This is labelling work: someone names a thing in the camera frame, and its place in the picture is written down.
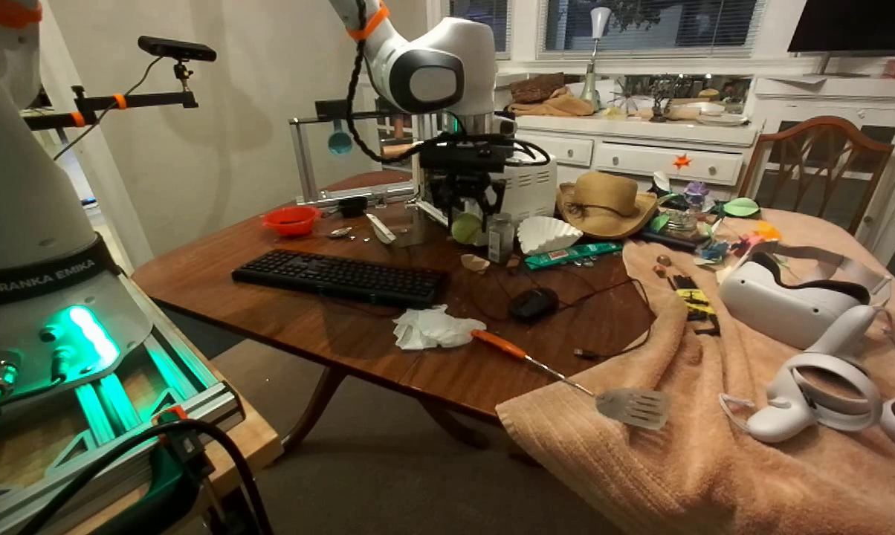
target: cable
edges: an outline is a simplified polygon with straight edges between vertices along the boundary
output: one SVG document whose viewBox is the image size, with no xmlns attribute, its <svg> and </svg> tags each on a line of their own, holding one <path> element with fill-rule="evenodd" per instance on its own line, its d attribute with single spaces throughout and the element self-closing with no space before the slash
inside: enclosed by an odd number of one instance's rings
<svg viewBox="0 0 895 535">
<path fill-rule="evenodd" d="M 361 30 L 365 27 L 365 2 L 356 0 L 356 22 Z M 365 49 L 365 37 L 356 37 L 356 52 L 353 52 L 353 68 L 352 68 L 352 79 L 347 79 L 347 109 L 344 109 L 344 120 L 347 120 L 347 129 L 353 134 L 353 143 L 364 153 L 368 153 L 373 159 L 378 162 L 395 162 L 395 159 L 405 159 L 411 153 L 416 153 L 420 149 L 411 146 L 405 153 L 399 156 L 384 156 L 378 153 L 373 146 L 365 146 L 365 140 L 361 137 L 356 123 L 353 123 L 353 98 L 356 98 L 356 79 L 361 79 L 361 64 L 364 64 L 364 49 Z"/>
<path fill-rule="evenodd" d="M 123 94 L 130 94 L 135 89 L 141 89 L 141 86 L 150 79 L 150 71 L 155 68 L 155 61 L 160 61 L 160 60 L 163 60 L 163 55 L 155 55 L 155 60 L 147 64 L 142 77 L 141 77 L 138 82 L 130 82 Z M 69 149 L 74 149 L 84 137 L 89 137 L 89 134 L 100 123 L 100 119 L 103 119 L 109 109 L 114 109 L 114 103 L 103 107 L 103 109 L 97 112 L 97 119 L 96 119 L 84 134 L 78 134 L 71 143 L 65 143 L 65 146 L 53 153 L 53 159 L 59 159 Z"/>
<path fill-rule="evenodd" d="M 505 159 L 505 165 L 548 165 L 552 156 L 529 143 L 529 140 L 511 140 L 511 152 L 520 149 L 529 159 Z"/>
<path fill-rule="evenodd" d="M 261 502 L 261 493 L 257 486 L 257 479 L 248 467 L 248 456 L 240 453 L 239 441 L 221 431 L 216 424 L 210 422 L 199 422 L 199 418 L 182 418 L 182 422 L 173 422 L 173 424 L 155 424 L 155 428 L 147 428 L 123 441 L 115 441 L 109 450 L 103 450 L 96 464 L 89 464 L 84 471 L 78 471 L 38 513 L 31 516 L 31 522 L 20 529 L 20 535 L 35 535 L 41 532 L 51 516 L 74 496 L 80 493 L 100 468 L 108 468 L 114 461 L 118 461 L 126 450 L 130 450 L 135 444 L 151 439 L 151 436 L 160 436 L 160 434 L 182 434 L 182 431 L 197 431 L 197 434 L 207 434 L 210 439 L 216 439 L 227 453 L 231 456 L 234 468 L 239 468 L 239 479 L 240 479 L 240 486 L 248 491 L 248 502 L 254 508 L 254 520 L 257 520 L 257 529 L 261 535 L 271 535 L 271 520 L 268 520 L 268 508 Z"/>
<path fill-rule="evenodd" d="M 648 287 L 640 278 L 630 278 L 630 281 L 640 290 L 640 296 L 648 302 Z M 625 345 L 622 351 L 599 352 L 599 351 L 588 351 L 588 348 L 576 348 L 573 355 L 576 360 L 600 363 L 600 360 L 612 360 L 612 355 L 640 351 L 640 348 L 646 348 L 652 342 L 652 327 L 640 339 L 634 339 L 630 345 Z"/>
</svg>

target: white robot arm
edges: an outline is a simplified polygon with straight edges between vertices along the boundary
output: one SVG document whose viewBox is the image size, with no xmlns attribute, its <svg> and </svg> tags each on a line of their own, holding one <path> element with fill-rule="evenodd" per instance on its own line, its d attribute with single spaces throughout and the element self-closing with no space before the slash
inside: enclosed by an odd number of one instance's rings
<svg viewBox="0 0 895 535">
<path fill-rule="evenodd" d="M 494 112 L 497 52 L 484 22 L 444 18 L 407 42 L 384 0 L 331 0 L 347 33 L 364 42 L 374 89 L 407 112 L 454 112 L 468 128 Z"/>
<path fill-rule="evenodd" d="M 38 89 L 35 36 L 38 2 L 0 0 L 0 409 L 109 370 L 151 329 L 17 112 Z"/>
</svg>

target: straw hat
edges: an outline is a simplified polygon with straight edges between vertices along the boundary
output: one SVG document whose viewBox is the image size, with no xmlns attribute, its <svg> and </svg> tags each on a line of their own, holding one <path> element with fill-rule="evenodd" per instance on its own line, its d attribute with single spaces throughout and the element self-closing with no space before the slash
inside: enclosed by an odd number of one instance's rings
<svg viewBox="0 0 895 535">
<path fill-rule="evenodd" d="M 560 187 L 560 214 L 594 236 L 627 236 L 656 211 L 656 196 L 640 189 L 634 178 L 587 172 Z"/>
</svg>

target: camera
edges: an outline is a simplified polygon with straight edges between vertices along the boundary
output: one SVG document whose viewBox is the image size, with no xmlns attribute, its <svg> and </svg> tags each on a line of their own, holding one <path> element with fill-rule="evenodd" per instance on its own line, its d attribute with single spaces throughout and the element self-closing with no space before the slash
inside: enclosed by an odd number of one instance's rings
<svg viewBox="0 0 895 535">
<path fill-rule="evenodd" d="M 151 55 L 173 55 L 179 61 L 215 61 L 216 52 L 207 43 L 199 42 L 179 42 L 179 37 L 157 37 L 157 36 L 141 36 L 141 48 Z"/>
</svg>

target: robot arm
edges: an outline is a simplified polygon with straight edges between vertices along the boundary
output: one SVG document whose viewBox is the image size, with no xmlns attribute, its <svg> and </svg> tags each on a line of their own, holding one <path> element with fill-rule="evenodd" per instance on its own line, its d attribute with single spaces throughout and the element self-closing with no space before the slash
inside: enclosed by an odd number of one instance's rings
<svg viewBox="0 0 895 535">
<path fill-rule="evenodd" d="M 450 109 L 468 123 L 494 112 L 497 60 L 490 27 L 444 18 L 426 36 L 407 42 L 390 22 L 384 0 L 331 2 L 352 37 L 364 42 L 373 86 L 390 103 L 407 112 Z"/>
<path fill-rule="evenodd" d="M 17 107 L 26 107 L 38 89 L 38 18 L 38 0 L 0 2 L 0 82 L 8 82 Z"/>
</svg>

